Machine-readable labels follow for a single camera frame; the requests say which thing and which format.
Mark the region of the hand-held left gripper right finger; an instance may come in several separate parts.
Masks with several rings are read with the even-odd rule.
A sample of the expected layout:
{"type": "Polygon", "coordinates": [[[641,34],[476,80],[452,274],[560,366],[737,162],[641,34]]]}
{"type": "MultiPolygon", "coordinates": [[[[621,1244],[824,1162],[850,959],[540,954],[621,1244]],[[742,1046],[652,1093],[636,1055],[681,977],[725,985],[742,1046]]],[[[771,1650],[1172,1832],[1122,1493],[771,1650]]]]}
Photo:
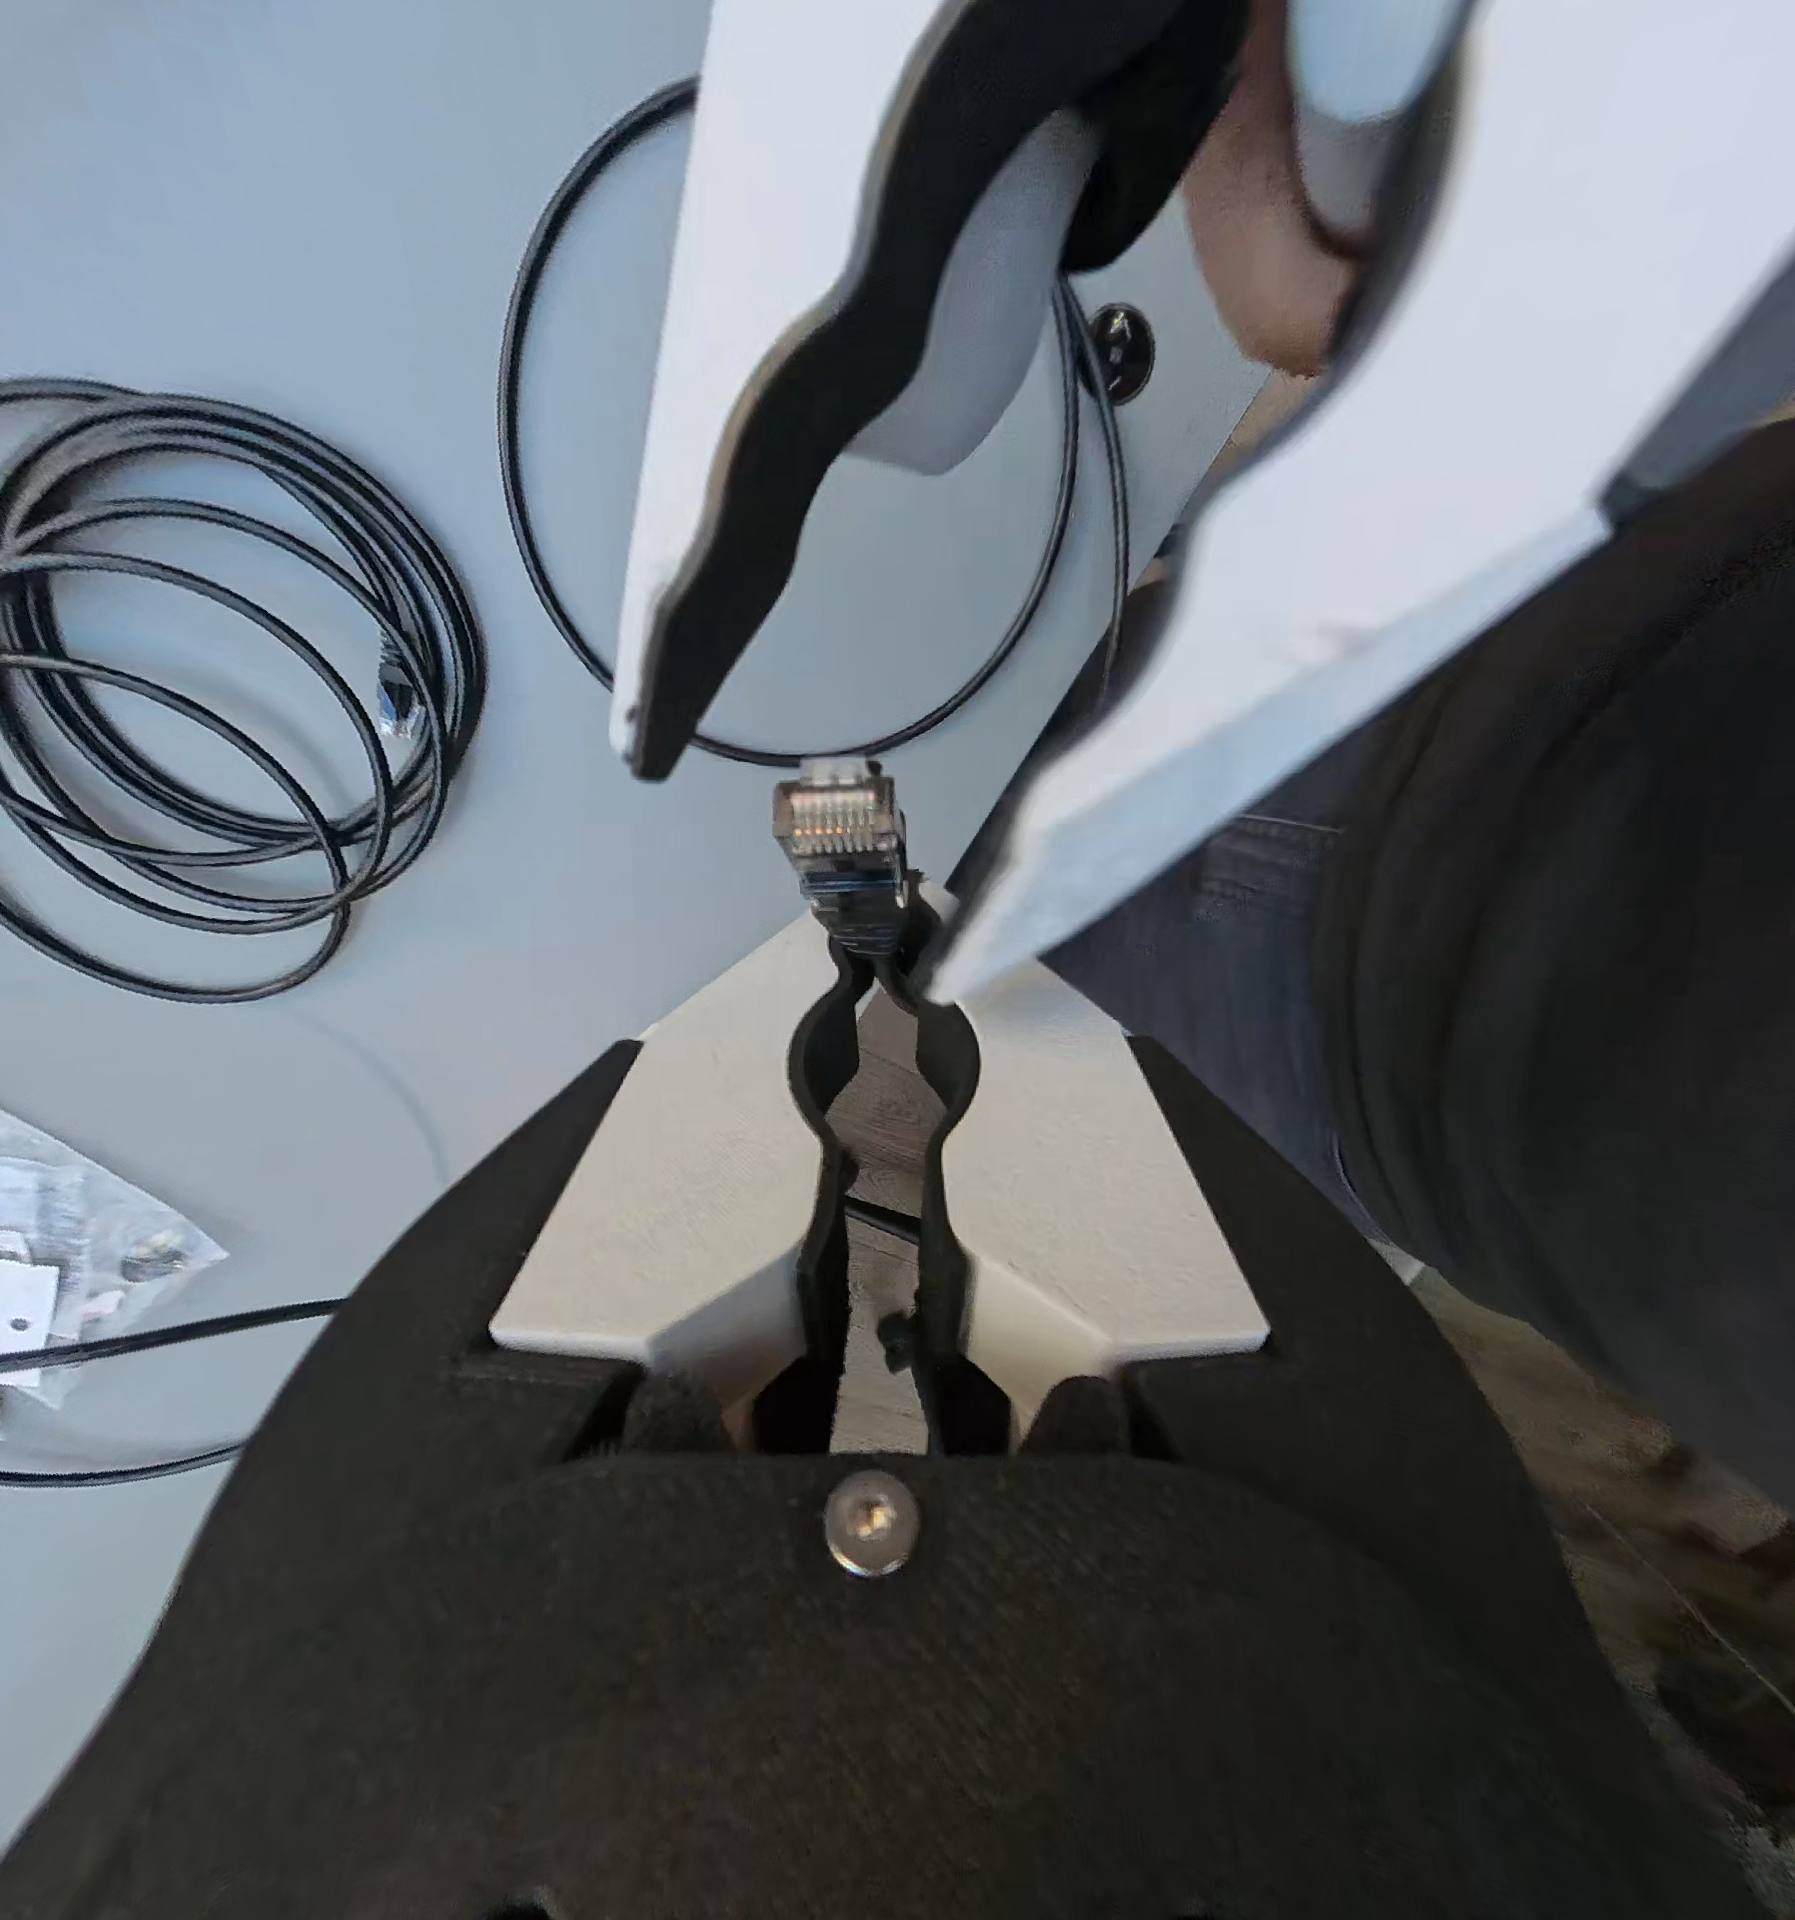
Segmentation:
{"type": "Polygon", "coordinates": [[[910,972],[927,1145],[910,1362],[933,1452],[1006,1452],[1066,1379],[1243,1357],[1269,1324],[1117,1019],[1039,962],[910,972]]]}

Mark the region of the person's right hand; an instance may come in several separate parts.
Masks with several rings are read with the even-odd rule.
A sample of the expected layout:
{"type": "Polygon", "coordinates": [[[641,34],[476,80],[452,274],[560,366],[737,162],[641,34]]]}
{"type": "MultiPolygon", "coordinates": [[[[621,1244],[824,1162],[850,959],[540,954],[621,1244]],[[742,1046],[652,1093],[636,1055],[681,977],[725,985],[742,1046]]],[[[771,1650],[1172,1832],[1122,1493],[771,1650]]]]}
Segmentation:
{"type": "Polygon", "coordinates": [[[1283,2],[1252,4],[1230,96],[1181,189],[1204,285],[1235,343],[1274,371],[1320,376],[1360,260],[1326,233],[1306,192],[1283,2]]]}

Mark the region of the grey desk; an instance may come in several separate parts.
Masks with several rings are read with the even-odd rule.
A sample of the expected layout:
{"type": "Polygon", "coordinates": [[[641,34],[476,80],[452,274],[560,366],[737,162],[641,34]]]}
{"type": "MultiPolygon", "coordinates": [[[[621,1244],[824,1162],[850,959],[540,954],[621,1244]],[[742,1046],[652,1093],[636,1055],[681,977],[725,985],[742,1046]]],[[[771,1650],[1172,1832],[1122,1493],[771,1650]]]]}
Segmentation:
{"type": "MultiPolygon", "coordinates": [[[[496,467],[496,362],[525,238],[625,108],[693,73],[707,4],[0,4],[0,376],[223,397],[344,449],[430,525],[478,607],[488,697],[439,837],[314,981],[254,1005],[114,992],[0,926],[0,1107],[189,1212],[228,1258],[202,1312],[349,1290],[607,1043],[796,915],[763,770],[690,753],[639,784],[543,616],[496,467]]],[[[615,640],[668,236],[673,125],[583,197],[525,374],[540,538],[615,640]]],[[[1119,409],[1153,548],[1263,374],[1178,207],[1093,314],[1153,323],[1119,409]]],[[[1059,401],[1034,378],[962,467],[850,462],[711,730],[763,745],[898,727],[1003,634],[1043,547],[1059,401]]],[[[915,846],[956,864],[1107,614],[1094,429],[1076,522],[1014,662],[895,763],[915,846]]],[[[0,1488],[0,1802],[43,1793],[149,1634],[223,1468],[0,1488]]]]}

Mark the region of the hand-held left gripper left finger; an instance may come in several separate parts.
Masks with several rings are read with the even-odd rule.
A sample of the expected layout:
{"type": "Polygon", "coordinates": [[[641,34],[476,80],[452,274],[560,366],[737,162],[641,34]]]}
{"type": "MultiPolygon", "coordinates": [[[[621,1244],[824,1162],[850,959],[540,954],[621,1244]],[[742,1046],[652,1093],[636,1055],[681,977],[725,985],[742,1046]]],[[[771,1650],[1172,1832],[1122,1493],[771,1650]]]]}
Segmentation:
{"type": "Polygon", "coordinates": [[[499,1305],[518,1355],[701,1379],[763,1452],[824,1452],[852,1318],[859,1072],[870,967],[803,915],[681,1001],[617,1093],[499,1305]]]}

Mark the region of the clear bag of metal parts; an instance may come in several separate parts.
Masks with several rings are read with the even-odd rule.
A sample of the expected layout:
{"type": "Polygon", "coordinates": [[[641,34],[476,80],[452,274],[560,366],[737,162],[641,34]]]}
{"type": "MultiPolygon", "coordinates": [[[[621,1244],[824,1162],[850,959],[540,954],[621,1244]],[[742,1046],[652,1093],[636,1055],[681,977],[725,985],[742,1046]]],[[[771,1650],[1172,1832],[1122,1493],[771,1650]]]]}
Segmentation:
{"type": "Polygon", "coordinates": [[[0,1374],[3,1399],[62,1404],[81,1361],[225,1258],[189,1218],[4,1109],[0,1227],[19,1231],[34,1257],[61,1261],[64,1277],[48,1351],[21,1357],[41,1375],[21,1383],[0,1374]]]}

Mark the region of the black round desk control button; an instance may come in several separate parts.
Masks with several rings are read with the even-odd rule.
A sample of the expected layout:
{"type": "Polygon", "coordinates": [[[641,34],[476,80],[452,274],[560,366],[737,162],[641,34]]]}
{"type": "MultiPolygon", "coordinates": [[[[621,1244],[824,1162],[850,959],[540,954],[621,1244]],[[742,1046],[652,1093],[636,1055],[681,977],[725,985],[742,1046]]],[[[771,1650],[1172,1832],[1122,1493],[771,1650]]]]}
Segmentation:
{"type": "Polygon", "coordinates": [[[1087,338],[1102,392],[1113,409],[1140,397],[1156,364],[1156,337],[1149,318],[1127,300],[1106,303],[1087,323],[1087,338]]]}

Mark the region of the person's dark trousers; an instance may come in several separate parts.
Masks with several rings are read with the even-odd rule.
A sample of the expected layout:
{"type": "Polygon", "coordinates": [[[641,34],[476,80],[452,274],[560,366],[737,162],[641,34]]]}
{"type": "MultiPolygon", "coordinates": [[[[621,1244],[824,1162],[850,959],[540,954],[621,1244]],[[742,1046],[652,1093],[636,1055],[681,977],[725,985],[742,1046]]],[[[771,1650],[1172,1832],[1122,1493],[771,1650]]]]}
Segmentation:
{"type": "Polygon", "coordinates": [[[1314,1008],[1314,918],[1369,764],[1441,673],[1399,696],[1043,965],[1174,1060],[1414,1283],[1423,1257],[1369,1216],[1341,1156],[1314,1008]]]}

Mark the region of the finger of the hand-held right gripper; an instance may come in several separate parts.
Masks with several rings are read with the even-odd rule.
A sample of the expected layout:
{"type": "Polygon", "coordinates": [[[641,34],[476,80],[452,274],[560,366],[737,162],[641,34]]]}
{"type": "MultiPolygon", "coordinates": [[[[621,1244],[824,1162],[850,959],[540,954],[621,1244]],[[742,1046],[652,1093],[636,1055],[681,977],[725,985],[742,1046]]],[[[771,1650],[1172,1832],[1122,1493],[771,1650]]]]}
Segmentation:
{"type": "Polygon", "coordinates": [[[933,954],[966,998],[1363,724],[1736,429],[1659,429],[1795,261],[1795,4],[1479,4],[1439,190],[1216,492],[1145,671],[1023,790],[933,954]]]}
{"type": "Polygon", "coordinates": [[[668,777],[844,457],[946,474],[1028,376],[1139,4],[715,4],[610,744],[668,777]]]}

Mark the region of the person's black sweater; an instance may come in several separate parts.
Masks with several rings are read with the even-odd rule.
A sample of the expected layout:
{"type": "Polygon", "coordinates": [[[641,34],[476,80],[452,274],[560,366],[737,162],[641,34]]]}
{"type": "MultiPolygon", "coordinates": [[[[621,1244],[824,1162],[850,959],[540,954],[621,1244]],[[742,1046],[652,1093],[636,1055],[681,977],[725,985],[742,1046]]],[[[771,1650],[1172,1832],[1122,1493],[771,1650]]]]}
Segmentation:
{"type": "Polygon", "coordinates": [[[1386,1233],[1795,1519],[1795,417],[1389,714],[1314,979],[1386,1233]]]}

